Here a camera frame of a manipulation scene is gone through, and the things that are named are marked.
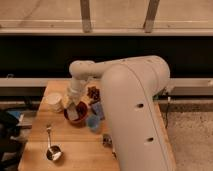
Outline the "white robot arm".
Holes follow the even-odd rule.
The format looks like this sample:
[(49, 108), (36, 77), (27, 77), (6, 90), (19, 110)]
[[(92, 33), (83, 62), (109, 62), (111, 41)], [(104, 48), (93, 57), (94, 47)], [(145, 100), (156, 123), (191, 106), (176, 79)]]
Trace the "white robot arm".
[(120, 171), (175, 171), (163, 119), (153, 97), (170, 80), (167, 62), (141, 56), (104, 62), (76, 60), (69, 66), (68, 96), (78, 102), (84, 83), (100, 80), (100, 97)]

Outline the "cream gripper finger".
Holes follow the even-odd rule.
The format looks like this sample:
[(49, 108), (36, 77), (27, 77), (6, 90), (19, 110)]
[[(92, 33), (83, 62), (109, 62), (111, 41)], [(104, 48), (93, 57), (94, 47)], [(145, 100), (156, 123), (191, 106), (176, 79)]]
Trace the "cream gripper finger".
[(83, 96), (81, 101), (83, 101), (86, 105), (90, 105), (92, 100), (87, 96)]
[(65, 109), (67, 109), (69, 107), (69, 105), (71, 104), (71, 98), (65, 94), (62, 98), (62, 104), (63, 104), (63, 107)]

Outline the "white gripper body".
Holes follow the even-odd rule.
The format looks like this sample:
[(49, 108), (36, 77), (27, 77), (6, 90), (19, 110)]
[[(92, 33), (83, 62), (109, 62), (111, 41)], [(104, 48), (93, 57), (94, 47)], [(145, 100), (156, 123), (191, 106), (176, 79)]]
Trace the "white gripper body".
[(67, 87), (67, 95), (74, 102), (79, 102), (81, 98), (84, 96), (85, 91), (86, 91), (86, 85), (82, 83), (78, 85), (74, 85), (70, 83), (69, 86)]

